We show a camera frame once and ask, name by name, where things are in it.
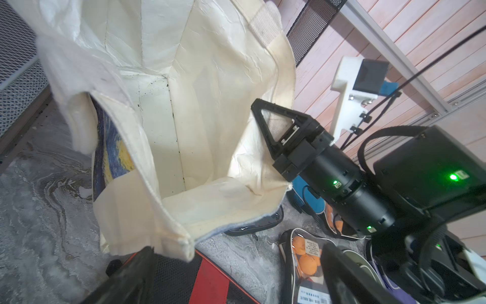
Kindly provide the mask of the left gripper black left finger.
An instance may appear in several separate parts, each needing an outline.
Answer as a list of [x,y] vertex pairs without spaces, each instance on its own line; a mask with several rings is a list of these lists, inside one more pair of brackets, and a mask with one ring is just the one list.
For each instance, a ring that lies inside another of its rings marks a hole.
[[157,256],[152,247],[137,252],[83,303],[149,303]]

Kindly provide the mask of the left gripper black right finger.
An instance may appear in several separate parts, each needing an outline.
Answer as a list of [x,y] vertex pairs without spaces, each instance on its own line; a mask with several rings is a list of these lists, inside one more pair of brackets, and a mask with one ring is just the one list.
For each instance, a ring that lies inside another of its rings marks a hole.
[[323,246],[321,264],[332,303],[399,303],[334,244]]

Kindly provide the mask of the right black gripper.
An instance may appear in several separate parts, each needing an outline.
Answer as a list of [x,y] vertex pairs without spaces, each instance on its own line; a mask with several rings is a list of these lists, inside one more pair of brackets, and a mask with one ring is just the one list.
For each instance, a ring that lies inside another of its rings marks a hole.
[[390,200],[314,119],[256,99],[251,111],[267,144],[273,166],[293,181],[300,176],[353,229],[364,235],[392,227],[397,212]]

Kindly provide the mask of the green paddle cover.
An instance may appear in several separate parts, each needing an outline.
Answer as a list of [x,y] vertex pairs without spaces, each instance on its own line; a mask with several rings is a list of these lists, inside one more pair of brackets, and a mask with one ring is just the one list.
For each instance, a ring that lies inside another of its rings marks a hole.
[[355,263],[361,270],[363,270],[366,274],[368,274],[370,277],[373,278],[375,282],[377,282],[380,286],[383,288],[385,287],[385,284],[382,282],[380,276],[377,274],[377,272],[374,270],[372,265],[358,252],[351,250],[349,248],[344,248],[342,246],[339,246],[339,249],[343,254],[351,259],[353,263]]

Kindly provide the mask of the black red paddle set case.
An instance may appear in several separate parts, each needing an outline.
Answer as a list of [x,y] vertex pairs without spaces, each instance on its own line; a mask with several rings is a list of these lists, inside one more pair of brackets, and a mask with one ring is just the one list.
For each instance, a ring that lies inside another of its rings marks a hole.
[[[106,269],[108,278],[135,254],[125,262],[110,262]],[[200,252],[196,252],[190,262],[156,256],[149,303],[258,303],[254,296]]]

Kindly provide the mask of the Deerway paddle set clear case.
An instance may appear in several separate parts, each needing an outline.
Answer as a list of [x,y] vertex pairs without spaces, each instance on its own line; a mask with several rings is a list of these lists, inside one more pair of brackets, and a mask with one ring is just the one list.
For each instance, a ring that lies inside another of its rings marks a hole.
[[329,205],[325,204],[323,212],[317,215],[322,222],[323,231],[331,237],[348,241],[362,241],[367,237],[358,233]]

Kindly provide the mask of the teal paddle cover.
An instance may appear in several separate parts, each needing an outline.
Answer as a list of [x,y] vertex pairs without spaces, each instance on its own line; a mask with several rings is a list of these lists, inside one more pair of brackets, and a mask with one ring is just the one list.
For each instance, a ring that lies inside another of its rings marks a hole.
[[292,181],[292,189],[286,193],[289,203],[299,212],[311,215],[310,210],[319,215],[324,213],[326,203],[322,198],[316,197],[310,190],[307,182],[300,176]]

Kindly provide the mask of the cream canvas tote bag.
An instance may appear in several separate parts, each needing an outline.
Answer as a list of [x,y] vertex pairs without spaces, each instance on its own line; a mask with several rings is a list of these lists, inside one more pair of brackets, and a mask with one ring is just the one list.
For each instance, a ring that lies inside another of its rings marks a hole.
[[251,105],[290,108],[296,69],[271,1],[12,1],[73,148],[92,156],[100,247],[184,261],[277,211]]

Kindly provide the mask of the red paddle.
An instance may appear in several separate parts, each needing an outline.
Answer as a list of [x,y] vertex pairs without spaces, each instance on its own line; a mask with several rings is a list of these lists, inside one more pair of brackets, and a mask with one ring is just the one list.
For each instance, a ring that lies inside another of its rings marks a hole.
[[230,229],[226,231],[225,234],[228,236],[237,237],[237,236],[243,236],[247,234],[254,234],[260,231],[265,231],[279,225],[283,221],[283,218],[284,218],[284,210],[282,206],[280,206],[276,213],[265,216],[262,219],[259,219],[251,224]]

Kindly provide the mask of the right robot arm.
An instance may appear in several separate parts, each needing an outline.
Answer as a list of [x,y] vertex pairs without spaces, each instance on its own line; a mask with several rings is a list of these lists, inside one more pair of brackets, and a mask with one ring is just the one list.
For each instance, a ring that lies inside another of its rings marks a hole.
[[420,303],[468,301],[485,283],[460,261],[447,225],[485,210],[485,163],[438,126],[378,130],[407,142],[372,167],[353,162],[311,116],[257,99],[251,107],[287,181],[301,177],[356,232],[369,236],[386,276]]

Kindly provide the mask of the black mesh wall basket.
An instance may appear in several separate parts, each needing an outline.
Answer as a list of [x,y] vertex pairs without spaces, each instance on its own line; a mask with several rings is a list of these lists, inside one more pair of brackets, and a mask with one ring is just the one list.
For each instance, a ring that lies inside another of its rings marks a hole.
[[310,0],[306,2],[287,33],[296,67],[310,52],[346,2],[346,0]]

